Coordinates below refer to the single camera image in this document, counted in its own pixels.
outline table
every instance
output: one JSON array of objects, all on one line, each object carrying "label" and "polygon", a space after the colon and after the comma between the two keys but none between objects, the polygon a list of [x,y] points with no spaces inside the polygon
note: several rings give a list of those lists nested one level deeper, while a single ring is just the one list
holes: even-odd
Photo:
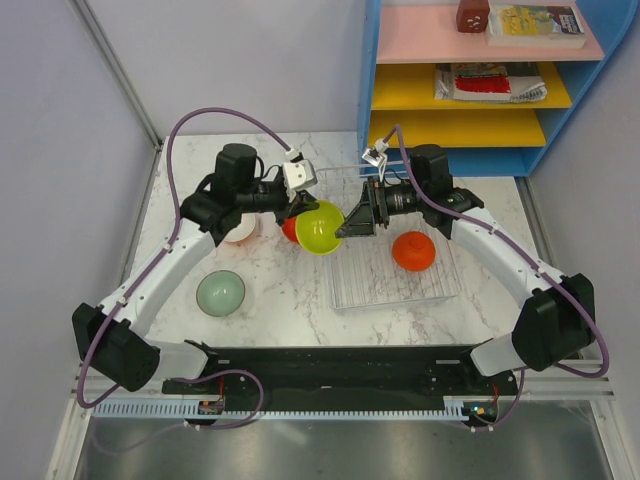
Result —
[{"label": "table", "polygon": [[[316,168],[357,164],[355,132],[284,134]],[[282,148],[263,134],[184,136],[176,139],[173,161],[180,199],[213,171],[226,143],[254,146],[268,166],[284,161]],[[513,178],[455,179],[472,190],[496,220],[535,251]],[[173,209],[164,152],[156,172],[134,268],[163,241]],[[462,291],[433,305],[339,313],[329,306],[325,270],[314,257],[289,242],[262,214],[259,236],[244,245],[222,244],[203,259],[159,312],[148,338],[211,346],[360,346],[472,344],[510,332],[519,310],[505,288],[462,248],[451,246]],[[215,270],[237,272],[247,285],[241,308],[225,318],[200,311],[195,292]]]}]

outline green bowl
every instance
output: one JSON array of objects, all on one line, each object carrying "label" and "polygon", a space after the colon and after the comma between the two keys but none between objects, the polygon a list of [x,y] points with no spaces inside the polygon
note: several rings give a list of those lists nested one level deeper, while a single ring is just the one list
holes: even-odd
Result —
[{"label": "green bowl", "polygon": [[296,237],[307,252],[328,255],[342,245],[342,239],[336,238],[336,230],[344,223],[344,215],[331,202],[318,200],[318,204],[317,210],[296,217]]},{"label": "green bowl", "polygon": [[242,305],[245,293],[244,282],[237,273],[219,270],[202,279],[196,291],[196,301],[207,315],[224,317]]}]

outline red box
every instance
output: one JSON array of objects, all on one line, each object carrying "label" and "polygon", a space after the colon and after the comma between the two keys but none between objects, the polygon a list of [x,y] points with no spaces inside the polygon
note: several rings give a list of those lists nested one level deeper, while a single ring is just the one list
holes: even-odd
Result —
[{"label": "red box", "polygon": [[489,22],[489,0],[460,0],[456,25],[461,33],[482,33]]}]

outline book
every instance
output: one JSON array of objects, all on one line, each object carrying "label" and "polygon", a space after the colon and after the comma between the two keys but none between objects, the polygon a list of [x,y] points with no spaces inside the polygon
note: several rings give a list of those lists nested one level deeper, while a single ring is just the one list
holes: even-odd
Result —
[{"label": "book", "polygon": [[570,6],[491,5],[487,44],[503,47],[582,48],[587,35]]},{"label": "book", "polygon": [[[472,72],[480,73],[484,91],[460,92],[469,85]],[[457,81],[456,73],[462,73],[462,81]],[[480,103],[524,103],[539,102],[547,96],[547,87],[534,62],[513,62],[497,64],[438,64],[436,66],[436,100],[458,100]],[[508,91],[504,81],[508,82]]]}]

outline dish rack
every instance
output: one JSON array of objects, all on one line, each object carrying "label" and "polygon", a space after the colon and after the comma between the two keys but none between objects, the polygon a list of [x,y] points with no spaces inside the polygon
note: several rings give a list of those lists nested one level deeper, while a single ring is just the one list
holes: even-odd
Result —
[{"label": "dish rack", "polygon": [[[387,166],[386,180],[397,183],[393,172],[406,178],[402,162]],[[316,171],[315,194],[337,205],[345,215],[358,204],[362,183],[377,175],[363,165],[322,168]],[[391,256],[393,242],[402,233],[420,231],[436,246],[434,264],[423,272],[399,267]],[[346,238],[342,246],[324,258],[331,307],[336,310],[406,306],[434,302],[460,293],[460,280],[447,239],[428,226],[420,213],[391,217],[375,237]]]}]

